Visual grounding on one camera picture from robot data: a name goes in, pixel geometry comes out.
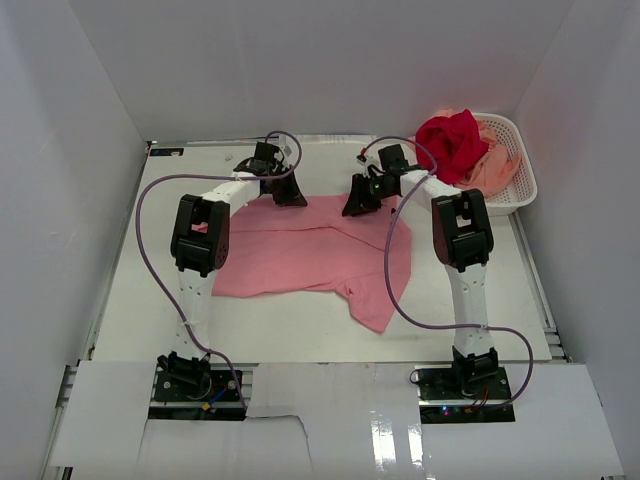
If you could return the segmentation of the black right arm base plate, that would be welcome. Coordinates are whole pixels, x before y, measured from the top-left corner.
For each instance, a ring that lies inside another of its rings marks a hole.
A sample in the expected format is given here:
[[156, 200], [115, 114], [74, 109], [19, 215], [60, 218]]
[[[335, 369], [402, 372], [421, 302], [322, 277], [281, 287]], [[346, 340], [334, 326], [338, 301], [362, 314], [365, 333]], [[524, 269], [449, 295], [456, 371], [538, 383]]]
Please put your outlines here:
[[428, 405], [497, 404], [511, 398], [511, 388], [504, 367], [495, 375], [464, 384], [451, 367], [416, 368], [409, 382], [418, 389], [419, 399]]

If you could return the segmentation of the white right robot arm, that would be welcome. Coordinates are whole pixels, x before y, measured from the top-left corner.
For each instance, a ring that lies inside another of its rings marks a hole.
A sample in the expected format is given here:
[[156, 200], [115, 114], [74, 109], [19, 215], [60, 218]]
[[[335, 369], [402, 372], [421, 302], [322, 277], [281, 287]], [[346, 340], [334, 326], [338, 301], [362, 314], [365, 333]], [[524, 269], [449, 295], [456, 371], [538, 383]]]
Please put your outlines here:
[[400, 312], [410, 324], [432, 331], [452, 330], [451, 384], [461, 397], [472, 399], [488, 389], [498, 374], [498, 353], [489, 332], [485, 279], [494, 237], [484, 196], [477, 189], [460, 190], [436, 176], [436, 168], [410, 164], [401, 145], [378, 151], [372, 162], [364, 147], [357, 156], [362, 171], [352, 176], [351, 190], [342, 214], [361, 216], [381, 209], [382, 201], [398, 197], [384, 247], [384, 281], [392, 305], [390, 249], [401, 210], [413, 201], [431, 214], [433, 248], [447, 273], [453, 299], [454, 322], [448, 325], [420, 323]]

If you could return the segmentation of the pink t-shirt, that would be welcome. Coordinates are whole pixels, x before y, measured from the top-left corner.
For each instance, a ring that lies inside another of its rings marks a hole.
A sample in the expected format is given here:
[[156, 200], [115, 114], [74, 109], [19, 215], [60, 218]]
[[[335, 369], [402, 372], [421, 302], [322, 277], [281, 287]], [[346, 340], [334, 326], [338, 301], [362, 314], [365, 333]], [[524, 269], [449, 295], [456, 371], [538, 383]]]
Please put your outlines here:
[[[230, 222], [230, 252], [218, 273], [215, 296], [250, 298], [297, 291], [334, 292], [351, 317], [378, 334], [395, 308], [384, 281], [384, 247], [395, 199], [374, 213], [343, 217], [346, 195], [313, 196], [306, 207], [278, 207], [260, 198]], [[390, 249], [396, 296], [412, 270], [412, 232], [398, 220]]]

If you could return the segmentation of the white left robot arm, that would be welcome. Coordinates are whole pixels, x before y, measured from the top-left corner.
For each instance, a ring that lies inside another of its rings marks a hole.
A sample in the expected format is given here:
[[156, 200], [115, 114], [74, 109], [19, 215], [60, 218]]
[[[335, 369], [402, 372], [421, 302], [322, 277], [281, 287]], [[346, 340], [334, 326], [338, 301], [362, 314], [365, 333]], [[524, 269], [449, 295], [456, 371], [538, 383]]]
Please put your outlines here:
[[217, 272], [230, 250], [230, 219], [262, 195], [279, 207], [305, 207], [290, 149], [269, 142], [256, 144], [234, 175], [201, 195], [184, 195], [178, 206], [170, 252], [179, 279], [178, 317], [173, 351], [182, 358], [200, 358], [209, 345], [210, 297]]

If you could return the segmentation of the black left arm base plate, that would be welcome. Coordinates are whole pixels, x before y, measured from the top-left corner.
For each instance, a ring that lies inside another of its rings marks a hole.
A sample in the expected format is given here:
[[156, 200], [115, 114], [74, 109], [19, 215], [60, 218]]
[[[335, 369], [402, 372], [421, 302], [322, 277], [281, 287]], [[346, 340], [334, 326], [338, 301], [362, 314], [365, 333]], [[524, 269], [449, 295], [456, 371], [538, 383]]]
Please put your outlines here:
[[240, 399], [243, 372], [215, 368], [210, 356], [183, 358], [176, 352], [156, 359], [152, 400], [162, 404], [201, 403], [206, 409], [219, 404], [243, 408]]

